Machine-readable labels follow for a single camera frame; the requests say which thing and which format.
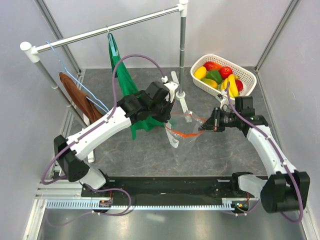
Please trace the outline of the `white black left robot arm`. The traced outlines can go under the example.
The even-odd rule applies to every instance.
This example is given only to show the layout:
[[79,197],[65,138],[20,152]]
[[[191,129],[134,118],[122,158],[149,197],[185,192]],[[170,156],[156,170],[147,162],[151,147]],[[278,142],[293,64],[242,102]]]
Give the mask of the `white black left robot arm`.
[[174,81],[154,81],[146,90],[124,96],[109,113],[80,132],[56,137],[57,162],[66,179],[91,186],[99,197],[106,196],[110,191],[106,177],[85,163],[85,158],[113,135],[147,118],[168,122],[178,87]]

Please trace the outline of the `yellow banana bunch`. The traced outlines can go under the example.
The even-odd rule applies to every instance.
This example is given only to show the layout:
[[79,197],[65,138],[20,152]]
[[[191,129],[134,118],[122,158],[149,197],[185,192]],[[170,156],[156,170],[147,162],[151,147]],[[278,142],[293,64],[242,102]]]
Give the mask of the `yellow banana bunch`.
[[234,74],[230,74],[220,85],[220,91],[224,91],[229,83],[229,94],[231,98],[238,97],[239,91],[236,85],[236,79]]

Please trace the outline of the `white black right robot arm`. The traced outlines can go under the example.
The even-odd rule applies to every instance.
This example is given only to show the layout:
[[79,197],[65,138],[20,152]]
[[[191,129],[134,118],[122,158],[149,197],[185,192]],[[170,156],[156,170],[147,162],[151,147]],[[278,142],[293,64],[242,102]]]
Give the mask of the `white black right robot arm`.
[[236,97],[231,112],[214,108],[198,129],[218,133],[226,128],[237,128],[243,133],[267,172],[266,180],[249,172],[234,173],[234,181],[229,184],[230,193],[235,197],[250,193],[260,199],[267,213],[302,213],[308,199],[310,177],[305,171],[298,171],[286,158],[275,142],[266,119],[255,113],[251,96]]

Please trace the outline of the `clear zip top bag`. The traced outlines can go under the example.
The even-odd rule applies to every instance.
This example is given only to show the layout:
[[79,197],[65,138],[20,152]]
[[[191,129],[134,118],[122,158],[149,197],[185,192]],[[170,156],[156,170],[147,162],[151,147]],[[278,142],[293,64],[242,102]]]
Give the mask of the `clear zip top bag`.
[[199,127],[205,121],[189,110],[184,113],[171,113],[171,118],[164,127],[177,165],[186,159],[196,139],[204,132],[199,130]]

